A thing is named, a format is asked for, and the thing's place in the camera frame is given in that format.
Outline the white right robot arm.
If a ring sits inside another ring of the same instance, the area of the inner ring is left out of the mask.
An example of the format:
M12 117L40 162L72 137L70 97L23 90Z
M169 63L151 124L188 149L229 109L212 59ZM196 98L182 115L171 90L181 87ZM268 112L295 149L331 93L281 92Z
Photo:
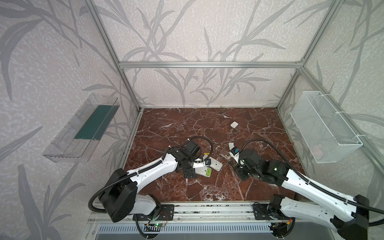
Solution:
M263 214L270 218L304 219L338 233L345 240L368 239L369 212L357 207L368 204L361 195L344 195L296 173L287 163L265 160L255 150L237 147L230 150L233 168L242 181L250 177L262 182L291 190L309 200L302 203L283 195L274 195Z

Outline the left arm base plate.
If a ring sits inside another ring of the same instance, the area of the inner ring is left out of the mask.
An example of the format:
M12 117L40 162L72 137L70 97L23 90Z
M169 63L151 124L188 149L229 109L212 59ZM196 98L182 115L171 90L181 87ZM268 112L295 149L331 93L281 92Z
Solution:
M149 214L135 214L133 220L136 221L172 221L175 213L175 205L161 204Z

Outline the white air conditioner remote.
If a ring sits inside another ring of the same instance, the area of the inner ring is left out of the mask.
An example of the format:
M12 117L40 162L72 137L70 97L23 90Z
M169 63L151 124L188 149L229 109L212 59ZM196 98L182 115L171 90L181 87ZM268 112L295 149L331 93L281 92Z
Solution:
M206 168L209 168L209 167L195 168L195 173L196 173L197 175L206 177L206 176L205 176L205 173L206 173L205 170L206 170Z

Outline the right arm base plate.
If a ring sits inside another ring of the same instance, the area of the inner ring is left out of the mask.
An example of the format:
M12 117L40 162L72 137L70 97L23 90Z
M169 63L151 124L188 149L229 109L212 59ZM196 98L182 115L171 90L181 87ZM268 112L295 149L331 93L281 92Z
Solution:
M255 220L288 222L292 218L285 216L280 210L274 210L269 204L255 202L252 204Z

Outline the white remote control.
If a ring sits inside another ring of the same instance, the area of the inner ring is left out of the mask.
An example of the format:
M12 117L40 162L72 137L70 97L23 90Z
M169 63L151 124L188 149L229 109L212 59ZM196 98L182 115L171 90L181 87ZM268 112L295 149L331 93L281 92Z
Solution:
M206 160L206 166L216 170L217 172L220 172L223 167L223 164L218 160L210 157L208 160Z

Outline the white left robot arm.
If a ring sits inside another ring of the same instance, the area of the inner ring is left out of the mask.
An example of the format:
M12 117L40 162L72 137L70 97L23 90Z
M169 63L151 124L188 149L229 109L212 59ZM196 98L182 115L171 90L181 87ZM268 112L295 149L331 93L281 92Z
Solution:
M161 214L161 203L154 196L140 195L140 191L158 178L177 170L182 170L188 177L195 177L193 164L200 151L201 147L190 140L180 147L168 147L159 159L137 169L117 169L96 193L103 208L98 209L93 205L93 197L89 202L90 210L107 213L114 223L131 215L157 218Z

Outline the black yellow screwdriver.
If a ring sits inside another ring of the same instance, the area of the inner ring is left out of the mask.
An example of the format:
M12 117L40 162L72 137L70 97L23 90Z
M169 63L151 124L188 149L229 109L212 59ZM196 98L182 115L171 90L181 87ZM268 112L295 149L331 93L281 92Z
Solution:
M238 163L237 163L237 162L228 161L228 164L229 164L232 168L234 168L234 169L236 169L236 168L238 167Z

